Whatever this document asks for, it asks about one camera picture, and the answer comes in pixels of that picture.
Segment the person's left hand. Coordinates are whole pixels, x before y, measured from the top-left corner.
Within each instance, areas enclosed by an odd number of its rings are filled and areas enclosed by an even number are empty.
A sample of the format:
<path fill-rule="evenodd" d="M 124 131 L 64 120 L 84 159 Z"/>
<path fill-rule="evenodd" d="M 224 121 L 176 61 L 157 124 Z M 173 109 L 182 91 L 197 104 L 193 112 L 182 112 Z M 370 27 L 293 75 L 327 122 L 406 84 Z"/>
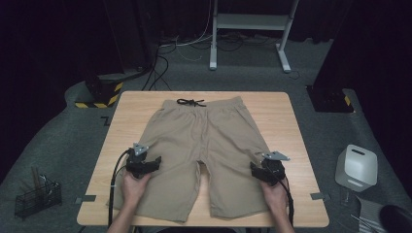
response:
<path fill-rule="evenodd" d="M 125 171 L 123 173 L 121 189 L 123 195 L 123 203 L 126 206 L 137 207 L 140 199 L 144 195 L 146 185 L 150 178 L 150 174 L 146 174 L 141 179 L 136 179 L 128 171 Z"/>

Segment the white metal stand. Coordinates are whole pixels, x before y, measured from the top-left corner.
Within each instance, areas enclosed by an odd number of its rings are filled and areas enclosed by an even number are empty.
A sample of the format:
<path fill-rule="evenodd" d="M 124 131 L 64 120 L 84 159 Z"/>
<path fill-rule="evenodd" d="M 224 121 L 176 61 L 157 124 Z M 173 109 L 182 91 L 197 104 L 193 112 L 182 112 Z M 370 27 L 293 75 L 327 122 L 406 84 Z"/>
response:
<path fill-rule="evenodd" d="M 243 30 L 267 30 L 282 31 L 281 42 L 276 45 L 283 71 L 290 73 L 291 65 L 288 62 L 285 46 L 290 35 L 294 15 L 299 0 L 292 0 L 290 12 L 284 16 L 273 15 L 245 15 L 245 14 L 221 14 L 218 7 L 219 0 L 214 0 L 212 42 L 210 47 L 209 69 L 216 70 L 218 67 L 218 30 L 219 29 L 243 29 Z"/>

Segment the black base with yellow mark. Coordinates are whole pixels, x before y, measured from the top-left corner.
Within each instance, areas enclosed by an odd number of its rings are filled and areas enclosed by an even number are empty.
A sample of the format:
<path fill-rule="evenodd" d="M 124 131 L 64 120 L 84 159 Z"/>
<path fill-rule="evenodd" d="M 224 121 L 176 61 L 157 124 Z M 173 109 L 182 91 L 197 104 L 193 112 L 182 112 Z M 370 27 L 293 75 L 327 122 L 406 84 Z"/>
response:
<path fill-rule="evenodd" d="M 351 100 L 342 89 L 333 90 L 307 85 L 306 90 L 316 112 L 352 113 L 354 111 Z"/>

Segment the khaki shorts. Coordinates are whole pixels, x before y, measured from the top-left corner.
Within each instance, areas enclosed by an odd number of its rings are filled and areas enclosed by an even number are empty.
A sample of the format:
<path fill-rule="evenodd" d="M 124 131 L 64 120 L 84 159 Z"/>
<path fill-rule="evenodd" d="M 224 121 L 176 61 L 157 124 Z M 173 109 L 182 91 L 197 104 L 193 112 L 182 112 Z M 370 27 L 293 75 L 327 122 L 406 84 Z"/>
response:
<path fill-rule="evenodd" d="M 267 210 L 250 164 L 269 148 L 240 97 L 202 104 L 166 100 L 140 143 L 149 160 L 161 158 L 136 214 L 185 222 L 198 197 L 200 165 L 209 172 L 210 216 L 238 218 Z"/>

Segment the white box appliance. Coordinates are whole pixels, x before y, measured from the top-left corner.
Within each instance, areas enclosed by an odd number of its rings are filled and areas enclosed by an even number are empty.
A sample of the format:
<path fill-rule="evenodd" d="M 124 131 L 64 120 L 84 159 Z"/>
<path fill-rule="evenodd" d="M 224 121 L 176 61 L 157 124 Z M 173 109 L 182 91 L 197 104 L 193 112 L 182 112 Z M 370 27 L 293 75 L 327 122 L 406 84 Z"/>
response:
<path fill-rule="evenodd" d="M 348 145 L 338 156 L 335 181 L 355 192 L 363 192 L 376 185 L 377 155 L 356 145 Z"/>

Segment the grey striped sheet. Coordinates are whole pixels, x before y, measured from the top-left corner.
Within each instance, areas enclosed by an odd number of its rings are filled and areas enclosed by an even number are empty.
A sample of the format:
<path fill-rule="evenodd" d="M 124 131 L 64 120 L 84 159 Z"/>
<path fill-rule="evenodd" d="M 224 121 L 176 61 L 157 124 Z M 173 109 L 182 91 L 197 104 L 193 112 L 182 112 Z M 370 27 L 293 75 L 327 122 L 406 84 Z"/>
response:
<path fill-rule="evenodd" d="M 387 233 L 380 220 L 383 205 L 357 197 L 360 215 L 357 217 L 360 233 Z"/>

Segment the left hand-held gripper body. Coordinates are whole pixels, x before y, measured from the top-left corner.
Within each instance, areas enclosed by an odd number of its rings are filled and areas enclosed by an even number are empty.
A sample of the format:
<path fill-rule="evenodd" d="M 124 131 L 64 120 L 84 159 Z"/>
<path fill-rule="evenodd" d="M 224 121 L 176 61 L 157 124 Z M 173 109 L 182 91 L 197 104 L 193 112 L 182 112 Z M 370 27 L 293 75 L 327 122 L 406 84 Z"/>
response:
<path fill-rule="evenodd" d="M 136 179 L 142 179 L 147 174 L 145 163 L 148 149 L 148 147 L 134 143 L 127 151 L 126 170 Z"/>

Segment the person's right hand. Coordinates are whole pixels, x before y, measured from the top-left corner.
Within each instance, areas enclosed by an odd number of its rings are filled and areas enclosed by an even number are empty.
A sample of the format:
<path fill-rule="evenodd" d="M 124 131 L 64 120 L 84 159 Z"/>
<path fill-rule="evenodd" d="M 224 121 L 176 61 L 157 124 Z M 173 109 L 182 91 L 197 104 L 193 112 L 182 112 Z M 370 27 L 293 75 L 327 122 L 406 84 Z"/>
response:
<path fill-rule="evenodd" d="M 260 183 L 264 199 L 272 212 L 285 212 L 288 207 L 288 197 L 286 190 L 280 183 L 271 186 L 268 183 Z"/>

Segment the brown wooden sticks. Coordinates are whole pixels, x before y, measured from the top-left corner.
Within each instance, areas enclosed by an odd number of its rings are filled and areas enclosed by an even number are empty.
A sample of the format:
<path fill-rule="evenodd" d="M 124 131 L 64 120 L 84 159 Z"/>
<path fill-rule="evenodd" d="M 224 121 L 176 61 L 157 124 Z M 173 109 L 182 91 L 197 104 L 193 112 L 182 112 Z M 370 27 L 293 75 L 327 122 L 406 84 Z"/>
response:
<path fill-rule="evenodd" d="M 40 196 L 42 194 L 42 189 L 41 189 L 41 185 L 39 182 L 39 174 L 38 174 L 38 169 L 37 167 L 32 166 L 31 167 L 31 173 L 32 173 L 32 180 L 34 183 L 34 187 L 35 187 L 35 192 L 37 196 Z"/>

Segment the black round object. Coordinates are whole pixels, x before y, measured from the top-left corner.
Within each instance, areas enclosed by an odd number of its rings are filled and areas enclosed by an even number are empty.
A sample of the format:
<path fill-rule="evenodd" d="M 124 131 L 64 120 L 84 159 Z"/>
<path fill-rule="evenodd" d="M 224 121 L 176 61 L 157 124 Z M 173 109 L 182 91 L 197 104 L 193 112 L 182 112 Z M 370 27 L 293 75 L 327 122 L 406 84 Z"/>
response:
<path fill-rule="evenodd" d="M 412 233 L 412 213 L 395 205 L 384 206 L 379 214 L 389 233 Z"/>

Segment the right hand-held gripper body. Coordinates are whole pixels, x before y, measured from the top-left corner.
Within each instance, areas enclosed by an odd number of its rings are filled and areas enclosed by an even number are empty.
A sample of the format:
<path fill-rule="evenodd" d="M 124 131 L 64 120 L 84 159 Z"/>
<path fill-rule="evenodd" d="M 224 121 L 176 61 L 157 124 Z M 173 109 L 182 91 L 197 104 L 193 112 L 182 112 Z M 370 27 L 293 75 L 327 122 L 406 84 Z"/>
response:
<path fill-rule="evenodd" d="M 262 157 L 259 179 L 270 186 L 274 186 L 286 177 L 283 161 L 290 161 L 291 159 L 278 151 L 265 153 Z"/>

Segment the black yellow striped base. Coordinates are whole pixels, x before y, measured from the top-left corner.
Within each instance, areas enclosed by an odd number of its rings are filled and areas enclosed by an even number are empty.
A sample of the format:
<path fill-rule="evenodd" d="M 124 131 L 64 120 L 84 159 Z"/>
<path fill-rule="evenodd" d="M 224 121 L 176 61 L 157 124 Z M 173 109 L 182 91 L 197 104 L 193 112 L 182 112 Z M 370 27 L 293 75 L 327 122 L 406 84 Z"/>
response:
<path fill-rule="evenodd" d="M 85 88 L 75 101 L 77 108 L 111 108 L 120 95 L 123 82 L 101 81 L 96 75 L 85 79 Z"/>

